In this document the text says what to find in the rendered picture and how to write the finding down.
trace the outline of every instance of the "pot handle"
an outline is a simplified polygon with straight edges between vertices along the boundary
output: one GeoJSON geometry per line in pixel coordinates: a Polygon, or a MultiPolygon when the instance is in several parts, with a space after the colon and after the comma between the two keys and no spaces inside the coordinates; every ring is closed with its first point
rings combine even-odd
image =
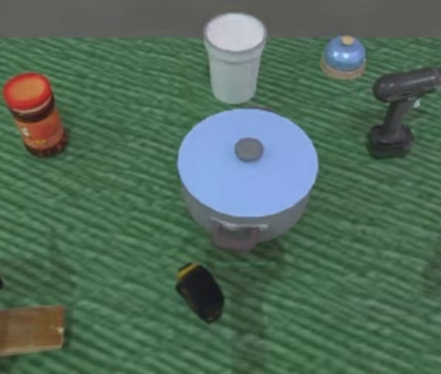
{"type": "Polygon", "coordinates": [[[223,232],[226,230],[222,227],[222,224],[215,222],[212,230],[212,242],[217,247],[222,249],[233,249],[238,252],[248,252],[257,244],[260,229],[247,228],[247,230],[249,231],[249,236],[247,239],[229,238],[226,236],[226,234],[223,234],[223,232]]]}

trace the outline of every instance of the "white cup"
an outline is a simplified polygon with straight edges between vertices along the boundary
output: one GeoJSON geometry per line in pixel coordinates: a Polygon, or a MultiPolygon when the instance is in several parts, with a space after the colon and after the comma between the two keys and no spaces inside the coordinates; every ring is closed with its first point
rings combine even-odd
{"type": "Polygon", "coordinates": [[[233,105],[255,96],[266,38],[264,24],[249,14],[225,13],[208,22],[203,41],[216,99],[233,105]]]}

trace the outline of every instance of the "gray border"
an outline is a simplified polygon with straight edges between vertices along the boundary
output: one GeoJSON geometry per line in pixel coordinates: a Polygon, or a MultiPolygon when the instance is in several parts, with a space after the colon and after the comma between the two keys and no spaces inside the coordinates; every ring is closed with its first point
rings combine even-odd
{"type": "Polygon", "coordinates": [[[270,37],[441,37],[441,0],[0,0],[0,37],[201,37],[222,12],[270,37]]]}

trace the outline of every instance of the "red lid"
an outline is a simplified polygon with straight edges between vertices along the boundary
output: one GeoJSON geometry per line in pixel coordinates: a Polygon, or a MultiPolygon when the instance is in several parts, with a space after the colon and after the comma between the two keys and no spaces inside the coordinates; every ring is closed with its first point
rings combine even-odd
{"type": "Polygon", "coordinates": [[[48,78],[37,72],[24,72],[8,80],[2,96],[11,109],[27,111],[41,106],[51,98],[48,78]]]}

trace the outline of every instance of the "blue lid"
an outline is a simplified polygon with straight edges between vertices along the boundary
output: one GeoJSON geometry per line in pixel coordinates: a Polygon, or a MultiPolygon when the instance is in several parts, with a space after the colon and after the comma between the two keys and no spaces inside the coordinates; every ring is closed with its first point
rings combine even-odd
{"type": "Polygon", "coordinates": [[[289,119],[234,109],[192,128],[179,148],[178,172],[203,205],[232,217],[264,217],[309,194],[318,157],[311,139],[289,119]]]}
{"type": "Polygon", "coordinates": [[[329,67],[350,72],[365,64],[366,50],[354,37],[335,37],[326,45],[323,58],[329,67]]]}

